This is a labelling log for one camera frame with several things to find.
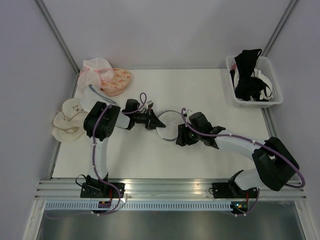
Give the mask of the white mesh bag blue zipper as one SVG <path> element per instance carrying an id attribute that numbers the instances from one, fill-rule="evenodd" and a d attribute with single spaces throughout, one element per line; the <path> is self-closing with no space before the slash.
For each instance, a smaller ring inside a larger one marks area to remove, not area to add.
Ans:
<path id="1" fill-rule="evenodd" d="M 156 128 L 158 136 L 168 142 L 176 141 L 179 134 L 178 126 L 184 123 L 181 113 L 175 110 L 165 110 L 157 117 L 165 125 L 165 127 Z"/>

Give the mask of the orange patterned laundry bag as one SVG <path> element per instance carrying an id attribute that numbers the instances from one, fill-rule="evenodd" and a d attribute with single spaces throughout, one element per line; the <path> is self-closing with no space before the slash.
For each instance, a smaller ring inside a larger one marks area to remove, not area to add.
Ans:
<path id="1" fill-rule="evenodd" d="M 114 76 L 109 81 L 102 81 L 101 90 L 110 97 L 120 95 L 129 86 L 132 73 L 127 69 L 112 68 Z"/>

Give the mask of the beige laundry bag bottom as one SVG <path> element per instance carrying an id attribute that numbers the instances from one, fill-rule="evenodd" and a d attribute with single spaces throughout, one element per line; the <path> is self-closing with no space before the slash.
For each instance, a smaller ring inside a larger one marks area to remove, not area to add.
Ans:
<path id="1" fill-rule="evenodd" d="M 72 143 L 77 141 L 85 133 L 83 128 L 76 128 L 76 131 L 72 130 L 71 132 L 67 132 L 65 130 L 54 127 L 51 134 L 58 142 Z"/>

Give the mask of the white plastic basket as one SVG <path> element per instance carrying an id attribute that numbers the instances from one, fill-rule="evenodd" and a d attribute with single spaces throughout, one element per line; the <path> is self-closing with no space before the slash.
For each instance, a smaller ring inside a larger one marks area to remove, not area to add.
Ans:
<path id="1" fill-rule="evenodd" d="M 238 108 L 268 108 L 273 105 L 280 105 L 283 103 L 283 95 L 276 77 L 276 74 L 274 72 L 273 66 L 270 62 L 270 60 L 265 56 L 259 56 L 256 65 L 254 67 L 254 72 L 252 73 L 252 76 L 259 78 L 262 77 L 261 80 L 267 80 L 267 85 L 271 88 L 270 90 L 267 90 L 267 95 L 269 98 L 267 101 L 255 101 L 251 98 L 250 101 L 244 101 L 240 98 L 237 98 L 235 95 L 235 86 L 236 84 L 236 77 L 234 77 L 234 81 L 232 81 L 232 76 L 230 74 L 230 71 L 232 70 L 233 66 L 236 64 L 235 56 L 229 55 L 225 58 L 225 63 L 227 67 L 227 73 L 228 73 L 228 80 L 230 87 L 230 96 L 231 96 L 231 102 L 235 107 Z"/>

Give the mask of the aluminium rail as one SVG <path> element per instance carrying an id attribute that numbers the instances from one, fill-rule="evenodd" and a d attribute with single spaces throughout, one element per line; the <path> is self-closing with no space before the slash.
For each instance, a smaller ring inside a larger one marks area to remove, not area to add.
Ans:
<path id="1" fill-rule="evenodd" d="M 123 183 L 124 198 L 133 201 L 143 200 L 187 200 L 208 201 L 213 196 L 208 189 L 215 182 L 225 179 L 111 179 L 114 183 Z M 81 187 L 73 178 L 53 178 L 41 180 L 35 198 L 38 200 L 79 200 Z M 265 186 L 260 187 L 259 198 L 262 201 L 299 201 L 306 200 L 303 189 L 283 187 L 281 191 L 273 191 Z"/>

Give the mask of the right aluminium frame post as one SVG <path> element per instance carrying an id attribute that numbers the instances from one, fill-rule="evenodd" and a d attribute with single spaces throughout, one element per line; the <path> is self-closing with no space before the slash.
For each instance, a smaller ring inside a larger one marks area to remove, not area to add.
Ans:
<path id="1" fill-rule="evenodd" d="M 277 41 L 278 37 L 280 36 L 282 30 L 284 29 L 286 23 L 288 22 L 289 18 L 291 17 L 299 2 L 300 0 L 290 0 L 288 2 L 287 7 L 285 8 L 266 46 L 264 47 L 264 50 L 262 51 L 261 55 L 263 57 L 267 57 L 268 54 L 271 52 L 272 47 L 274 46 L 275 42 Z"/>

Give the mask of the left aluminium frame post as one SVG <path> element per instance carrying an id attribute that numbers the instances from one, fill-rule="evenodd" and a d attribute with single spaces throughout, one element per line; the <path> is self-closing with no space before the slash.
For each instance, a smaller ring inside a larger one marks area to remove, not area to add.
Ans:
<path id="1" fill-rule="evenodd" d="M 74 60 L 62 34 L 60 33 L 52 15 L 50 14 L 49 9 L 47 8 L 45 2 L 43 0 L 34 0 L 33 1 L 37 8 L 39 9 L 41 15 L 43 16 L 47 26 L 49 27 L 50 31 L 52 32 L 54 38 L 56 39 L 58 45 L 60 46 L 63 54 L 67 58 L 69 64 L 71 65 L 73 71 L 78 76 L 80 69 L 78 68 L 76 61 Z"/>

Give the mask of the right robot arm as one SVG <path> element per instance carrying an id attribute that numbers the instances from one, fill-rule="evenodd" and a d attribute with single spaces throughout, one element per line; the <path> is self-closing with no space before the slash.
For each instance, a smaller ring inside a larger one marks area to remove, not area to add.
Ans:
<path id="1" fill-rule="evenodd" d="M 184 111 L 182 119 L 184 123 L 177 127 L 176 145 L 184 147 L 202 142 L 207 147 L 253 161 L 253 169 L 241 169 L 227 181 L 231 196 L 239 198 L 247 190 L 263 186 L 276 192 L 284 186 L 294 189 L 305 186 L 299 164 L 279 138 L 263 140 L 238 135 L 225 127 L 212 126 L 202 112 L 187 116 Z"/>

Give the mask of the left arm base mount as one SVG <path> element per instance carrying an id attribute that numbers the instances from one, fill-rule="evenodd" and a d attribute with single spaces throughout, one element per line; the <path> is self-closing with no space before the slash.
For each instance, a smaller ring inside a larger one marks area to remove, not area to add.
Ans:
<path id="1" fill-rule="evenodd" d="M 105 184 L 98 179 L 92 178 L 89 175 L 79 175 L 84 177 L 83 183 L 78 182 L 78 177 L 75 179 L 75 183 L 81 187 L 80 197 L 81 198 L 122 198 L 125 192 L 125 184 L 121 182 L 110 182 L 114 186 Z"/>

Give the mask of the beige laundry bag top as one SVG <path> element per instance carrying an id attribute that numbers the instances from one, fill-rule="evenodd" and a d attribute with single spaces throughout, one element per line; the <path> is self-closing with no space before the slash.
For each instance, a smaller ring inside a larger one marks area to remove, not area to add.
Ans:
<path id="1" fill-rule="evenodd" d="M 62 104 L 61 112 L 68 119 L 72 119 L 80 113 L 86 113 L 81 106 L 81 100 L 79 98 L 70 98 L 66 100 Z"/>

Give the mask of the white mesh bag blue trim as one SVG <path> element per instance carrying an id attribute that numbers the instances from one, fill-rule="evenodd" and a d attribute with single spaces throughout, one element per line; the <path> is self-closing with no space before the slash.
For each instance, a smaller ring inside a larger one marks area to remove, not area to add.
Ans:
<path id="1" fill-rule="evenodd" d="M 90 84 L 82 94 L 80 105 L 83 110 L 89 113 L 97 102 L 107 105 L 117 105 L 117 102 L 103 93 L 99 88 Z"/>

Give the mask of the pink trimmed mesh bag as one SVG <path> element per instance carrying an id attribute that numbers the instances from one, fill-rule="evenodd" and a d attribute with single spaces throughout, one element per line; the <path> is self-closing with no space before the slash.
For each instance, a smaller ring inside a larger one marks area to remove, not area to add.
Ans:
<path id="1" fill-rule="evenodd" d="M 77 88 L 81 93 L 84 93 L 89 85 L 93 85 L 94 87 L 100 89 L 102 86 L 101 77 L 95 71 L 82 71 L 77 79 Z"/>

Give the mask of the aluminium frame post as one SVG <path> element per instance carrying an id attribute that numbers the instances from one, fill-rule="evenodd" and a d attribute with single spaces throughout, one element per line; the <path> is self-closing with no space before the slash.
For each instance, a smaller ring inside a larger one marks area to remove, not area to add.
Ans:
<path id="1" fill-rule="evenodd" d="M 264 50 L 262 51 L 261 55 L 263 57 L 267 57 L 268 54 L 271 52 L 272 47 L 274 46 L 275 42 L 277 41 L 278 37 L 280 36 L 282 30 L 284 29 L 286 23 L 288 22 L 289 18 L 291 17 L 299 2 L 300 0 L 290 0 L 288 2 L 287 7 L 285 8 L 266 46 L 264 47 Z"/>
<path id="2" fill-rule="evenodd" d="M 47 8 L 45 2 L 43 0 L 34 0 L 33 1 L 37 8 L 39 9 L 41 15 L 43 16 L 47 26 L 49 27 L 50 31 L 52 32 L 54 38 L 56 39 L 58 45 L 60 46 L 63 54 L 67 58 L 69 64 L 71 65 L 73 71 L 78 76 L 80 69 L 78 68 L 76 61 L 74 60 L 62 34 L 60 33 L 52 15 L 50 14 L 49 9 Z"/>

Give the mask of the white bra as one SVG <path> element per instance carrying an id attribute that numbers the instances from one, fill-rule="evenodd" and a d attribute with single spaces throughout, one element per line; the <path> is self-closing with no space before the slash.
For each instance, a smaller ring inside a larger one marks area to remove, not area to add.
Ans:
<path id="1" fill-rule="evenodd" d="M 269 101 L 273 97 L 273 85 L 271 80 L 257 68 L 254 69 L 253 76 L 259 79 L 258 83 L 261 88 L 258 96 L 254 97 L 254 99 L 256 101 Z"/>

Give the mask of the pink mesh bag top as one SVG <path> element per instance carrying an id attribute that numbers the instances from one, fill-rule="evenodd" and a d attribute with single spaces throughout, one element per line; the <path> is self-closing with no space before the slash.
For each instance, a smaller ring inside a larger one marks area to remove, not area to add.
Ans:
<path id="1" fill-rule="evenodd" d="M 113 74 L 114 71 L 110 63 L 101 57 L 84 60 L 82 63 L 83 71 L 93 71 L 99 74 Z"/>

